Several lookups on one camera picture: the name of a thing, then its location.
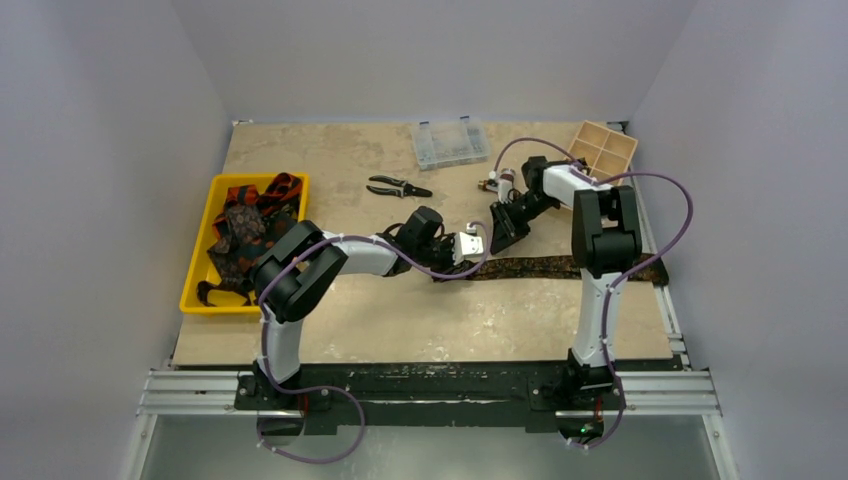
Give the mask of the dark brown patterned tie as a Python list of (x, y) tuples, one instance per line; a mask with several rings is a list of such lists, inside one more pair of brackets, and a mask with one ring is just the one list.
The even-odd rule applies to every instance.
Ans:
[[(463, 277), (463, 280), (488, 281), (534, 278), (580, 280), (581, 273), (571, 255), (492, 258), (473, 274)], [(669, 273), (661, 259), (630, 274), (628, 279), (636, 282), (649, 282), (657, 286), (668, 286), (670, 283)]]

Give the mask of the wooden compartment tray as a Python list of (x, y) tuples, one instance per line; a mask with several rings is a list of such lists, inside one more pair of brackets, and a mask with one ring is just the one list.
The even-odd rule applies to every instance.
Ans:
[(568, 151), (588, 167), (588, 175), (607, 180), (629, 170), (638, 140), (607, 124), (583, 121)]

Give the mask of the yellow plastic bin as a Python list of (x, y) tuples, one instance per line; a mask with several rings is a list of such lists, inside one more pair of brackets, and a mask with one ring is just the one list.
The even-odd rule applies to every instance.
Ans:
[(220, 277), (206, 255), (206, 250), (217, 240), (211, 226), (211, 217), (214, 217), (214, 214), (208, 206), (210, 190), (181, 295), (180, 310), (185, 314), (206, 316), (258, 314), (258, 294), (255, 292), (255, 286), (254, 291), (250, 294), (250, 297), (255, 304), (251, 306), (243, 306), (245, 299), (237, 294), (218, 290), (213, 290), (209, 294), (209, 300), (215, 304), (215, 307), (204, 306), (197, 298), (196, 287), (200, 281), (208, 280), (212, 283), (218, 283), (220, 281)]

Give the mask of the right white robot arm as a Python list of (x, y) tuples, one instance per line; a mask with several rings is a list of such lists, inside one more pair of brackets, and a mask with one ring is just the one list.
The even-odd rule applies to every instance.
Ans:
[(521, 172), (527, 187), (523, 193), (515, 189), (510, 169), (491, 173), (482, 184), (497, 195), (490, 206), (490, 251), (499, 253), (528, 236), (531, 221), (547, 210), (571, 210), (571, 255), (582, 294), (578, 329), (559, 388), (569, 404), (584, 407), (614, 386), (613, 334), (621, 288), (642, 254), (635, 192), (600, 183), (578, 162), (536, 156)]

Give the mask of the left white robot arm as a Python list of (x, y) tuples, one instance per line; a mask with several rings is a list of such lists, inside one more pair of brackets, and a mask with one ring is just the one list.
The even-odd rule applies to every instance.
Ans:
[(292, 225), (251, 272), (259, 301), (262, 340), (256, 363), (259, 395), (272, 408), (297, 399), (304, 319), (342, 275), (394, 277), (412, 268), (449, 275), (461, 262), (461, 234), (447, 232), (441, 215), (417, 208), (404, 223), (350, 238), (305, 220)]

